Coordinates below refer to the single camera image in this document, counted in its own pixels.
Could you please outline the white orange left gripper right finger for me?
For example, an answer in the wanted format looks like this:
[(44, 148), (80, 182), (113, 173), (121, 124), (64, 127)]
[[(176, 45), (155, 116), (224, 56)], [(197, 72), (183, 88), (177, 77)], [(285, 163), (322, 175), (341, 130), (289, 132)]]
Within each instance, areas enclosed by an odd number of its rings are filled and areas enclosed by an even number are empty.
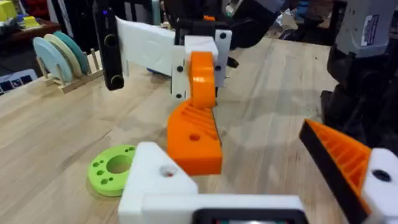
[(397, 223), (397, 155), (305, 119), (299, 138), (348, 223)]

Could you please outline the bare white left gripper left finger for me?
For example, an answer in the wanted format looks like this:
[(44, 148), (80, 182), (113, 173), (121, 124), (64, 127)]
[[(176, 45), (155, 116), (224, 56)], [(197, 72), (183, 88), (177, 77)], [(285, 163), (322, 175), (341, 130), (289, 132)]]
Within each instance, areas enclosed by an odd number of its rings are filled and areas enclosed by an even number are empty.
[(198, 194), (194, 180), (154, 142), (137, 145), (119, 202), (119, 223), (191, 223), (183, 196)]

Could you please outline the finger of the white orange right gripper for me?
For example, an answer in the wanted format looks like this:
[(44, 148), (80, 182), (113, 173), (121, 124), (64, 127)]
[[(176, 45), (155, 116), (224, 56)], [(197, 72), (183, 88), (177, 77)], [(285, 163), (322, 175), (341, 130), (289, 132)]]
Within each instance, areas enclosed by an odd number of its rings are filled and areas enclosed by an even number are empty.
[(226, 78), (226, 66), (231, 45), (232, 31), (217, 29), (215, 30), (214, 39), (218, 49), (218, 58), (215, 65), (215, 84), (216, 87), (220, 88), (224, 86), (224, 80)]
[(212, 37), (187, 35), (172, 49), (171, 94), (192, 100), (196, 108), (215, 105), (215, 63), (218, 48)]

